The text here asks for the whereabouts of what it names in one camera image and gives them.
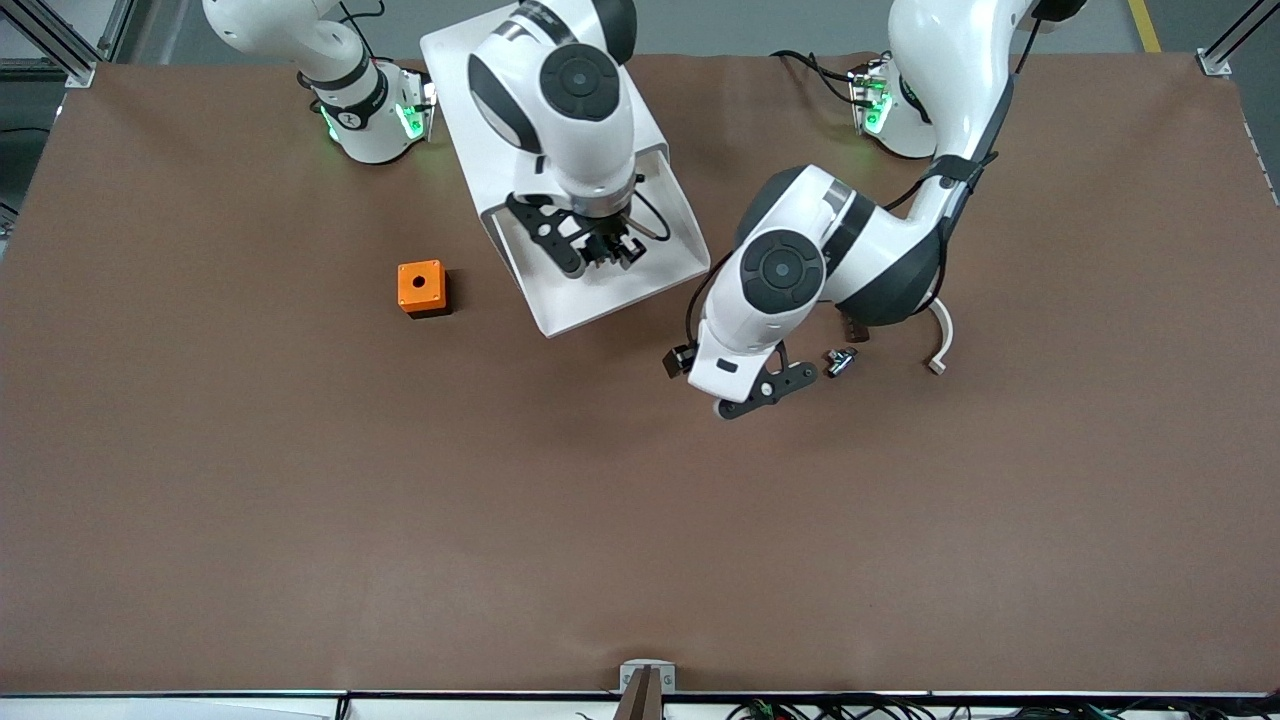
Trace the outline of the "white divided drawer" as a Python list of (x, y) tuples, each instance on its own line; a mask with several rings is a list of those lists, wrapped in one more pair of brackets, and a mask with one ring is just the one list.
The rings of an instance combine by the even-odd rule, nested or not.
[(650, 211), (635, 199), (637, 220), (650, 231), (660, 231), (657, 218), (662, 217), (669, 225), (671, 237), (666, 242), (646, 240), (645, 256), (630, 269), (609, 263), (590, 265), (581, 277), (570, 279), (535, 246), (508, 210), (494, 208), (483, 214), (486, 232), (544, 336), (563, 334), (708, 272), (710, 251), (675, 178), (668, 149), (645, 149), (637, 156), (637, 170), (645, 176), (637, 195), (657, 209)]

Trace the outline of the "white curved plastic part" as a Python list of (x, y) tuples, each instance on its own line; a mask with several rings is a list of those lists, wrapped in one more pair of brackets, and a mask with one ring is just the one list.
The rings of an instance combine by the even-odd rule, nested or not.
[(928, 309), (938, 323), (940, 347), (931, 356), (927, 366), (934, 375), (943, 375), (947, 370), (946, 356), (954, 345), (955, 324), (942, 299), (934, 299)]

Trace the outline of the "brown table mat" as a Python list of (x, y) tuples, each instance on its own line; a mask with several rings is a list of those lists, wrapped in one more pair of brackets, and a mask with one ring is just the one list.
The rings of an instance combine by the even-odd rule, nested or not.
[[(440, 260), (413, 319), (399, 264)], [(0, 263), (0, 692), (1280, 688), (1280, 208), (1236, 86), (1039, 55), (925, 315), (722, 421), (689, 287), (544, 337), (447, 131), (104, 67)]]

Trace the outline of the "orange button enclosure box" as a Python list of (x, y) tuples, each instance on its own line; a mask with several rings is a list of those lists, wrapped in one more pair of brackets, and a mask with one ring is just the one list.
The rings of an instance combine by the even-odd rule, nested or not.
[(453, 313), (451, 278), (440, 260), (399, 264), (396, 278), (399, 309), (410, 318), (428, 319)]

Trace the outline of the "grey metal bracket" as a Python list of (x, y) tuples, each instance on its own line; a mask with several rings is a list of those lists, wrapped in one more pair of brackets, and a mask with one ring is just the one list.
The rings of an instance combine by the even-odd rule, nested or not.
[(635, 675), (646, 676), (652, 685), (659, 687), (662, 694), (677, 692), (676, 664), (659, 659), (631, 659), (620, 665), (618, 693), (623, 694)]

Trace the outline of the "dark brown post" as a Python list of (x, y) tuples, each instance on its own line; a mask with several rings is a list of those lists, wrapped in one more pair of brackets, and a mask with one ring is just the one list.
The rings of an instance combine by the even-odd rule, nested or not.
[(662, 696), (659, 687), (637, 674), (621, 696), (612, 720), (664, 720)]

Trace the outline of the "aluminium frame profile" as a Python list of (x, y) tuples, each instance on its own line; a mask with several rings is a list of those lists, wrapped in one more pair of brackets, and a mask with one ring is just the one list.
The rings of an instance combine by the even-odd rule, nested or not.
[(115, 61), (138, 0), (0, 0), (0, 81), (88, 88)]
[(1230, 56), (1276, 12), (1280, 12), (1280, 0), (1253, 0), (1208, 47), (1197, 49), (1196, 59), (1202, 72), (1208, 77), (1229, 77), (1233, 73)]

